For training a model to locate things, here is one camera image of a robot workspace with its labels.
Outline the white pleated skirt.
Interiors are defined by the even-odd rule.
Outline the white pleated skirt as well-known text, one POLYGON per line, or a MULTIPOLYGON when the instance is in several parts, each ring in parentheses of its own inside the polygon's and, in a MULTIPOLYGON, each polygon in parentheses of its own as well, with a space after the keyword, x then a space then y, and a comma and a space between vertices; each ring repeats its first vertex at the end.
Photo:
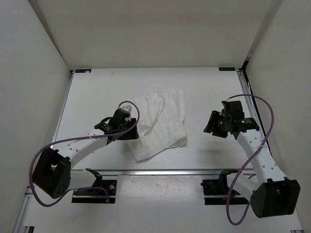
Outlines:
POLYGON ((184 127, 185 103, 182 90, 162 89, 135 98, 140 117, 137 124, 138 139, 128 146, 136 162, 142 162, 170 148, 186 145, 184 127))

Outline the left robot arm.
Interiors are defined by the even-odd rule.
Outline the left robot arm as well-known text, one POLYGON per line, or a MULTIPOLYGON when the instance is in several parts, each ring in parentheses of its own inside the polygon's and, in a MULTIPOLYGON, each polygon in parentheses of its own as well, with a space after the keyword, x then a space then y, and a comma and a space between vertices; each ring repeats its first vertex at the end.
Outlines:
POLYGON ((137 118, 131 117, 131 106, 118 107, 112 117, 103 119, 86 137, 65 140, 60 149, 44 148, 38 161, 32 162, 30 183, 52 199, 63 197, 70 190, 86 189, 97 194, 102 188, 102 176, 95 170, 73 168, 84 158, 116 140, 135 140, 137 118))

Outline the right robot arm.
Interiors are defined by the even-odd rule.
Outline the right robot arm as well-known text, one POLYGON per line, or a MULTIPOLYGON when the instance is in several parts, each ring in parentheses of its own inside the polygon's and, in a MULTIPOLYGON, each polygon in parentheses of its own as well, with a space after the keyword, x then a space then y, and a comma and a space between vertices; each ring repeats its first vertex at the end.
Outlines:
POLYGON ((300 185, 290 180, 278 167, 266 148, 257 122, 246 118, 240 101, 222 101, 221 112, 212 111, 204 132, 226 138, 229 134, 244 150, 255 172, 256 181, 237 170, 223 170, 219 175, 218 188, 224 194, 233 190, 250 202, 258 218, 285 216, 294 213, 300 185))

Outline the blue right corner label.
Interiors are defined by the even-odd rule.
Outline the blue right corner label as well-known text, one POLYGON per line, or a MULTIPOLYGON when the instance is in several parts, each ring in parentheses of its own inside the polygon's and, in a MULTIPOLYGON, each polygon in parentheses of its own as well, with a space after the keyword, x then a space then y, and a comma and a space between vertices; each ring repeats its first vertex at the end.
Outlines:
POLYGON ((219 71, 236 71, 234 67, 219 67, 219 71))

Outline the blue corner label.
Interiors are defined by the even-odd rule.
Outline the blue corner label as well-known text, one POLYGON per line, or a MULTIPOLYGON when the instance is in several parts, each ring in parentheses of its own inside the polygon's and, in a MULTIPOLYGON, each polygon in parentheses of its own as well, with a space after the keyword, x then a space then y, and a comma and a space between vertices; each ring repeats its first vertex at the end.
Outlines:
POLYGON ((234 67, 219 67, 219 71, 236 71, 234 67))
POLYGON ((76 69, 75 73, 90 73, 92 69, 76 69))

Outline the blue left corner label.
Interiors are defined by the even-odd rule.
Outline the blue left corner label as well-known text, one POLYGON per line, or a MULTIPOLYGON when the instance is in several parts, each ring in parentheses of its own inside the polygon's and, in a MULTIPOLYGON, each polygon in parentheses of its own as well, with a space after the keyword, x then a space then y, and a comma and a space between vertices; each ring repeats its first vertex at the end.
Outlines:
POLYGON ((90 73, 92 69, 76 69, 75 73, 90 73))

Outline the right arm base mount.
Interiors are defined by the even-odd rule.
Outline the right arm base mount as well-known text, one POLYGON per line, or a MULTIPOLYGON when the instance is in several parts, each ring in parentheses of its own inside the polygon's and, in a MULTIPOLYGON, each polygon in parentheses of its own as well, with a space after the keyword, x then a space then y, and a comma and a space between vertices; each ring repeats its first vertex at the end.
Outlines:
POLYGON ((235 169, 223 170, 217 178, 207 178, 202 180, 205 205, 226 205, 229 187, 226 177, 229 174, 236 174, 235 169))

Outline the aluminium front table rail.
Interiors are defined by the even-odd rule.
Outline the aluminium front table rail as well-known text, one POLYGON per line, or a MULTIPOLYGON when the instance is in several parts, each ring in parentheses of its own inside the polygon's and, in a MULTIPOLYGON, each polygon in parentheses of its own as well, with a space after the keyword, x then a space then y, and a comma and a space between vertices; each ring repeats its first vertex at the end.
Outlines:
POLYGON ((164 176, 164 175, 218 175, 223 171, 233 171, 233 169, 194 169, 194 170, 95 170, 102 176, 164 176))

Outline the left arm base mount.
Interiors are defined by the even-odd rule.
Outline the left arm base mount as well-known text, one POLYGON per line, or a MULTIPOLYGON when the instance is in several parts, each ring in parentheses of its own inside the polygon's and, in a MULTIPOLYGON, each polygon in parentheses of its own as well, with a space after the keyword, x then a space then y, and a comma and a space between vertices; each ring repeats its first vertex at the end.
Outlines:
POLYGON ((80 204, 114 204, 116 202, 117 176, 103 176, 101 183, 93 189, 78 189, 72 194, 71 202, 80 204))

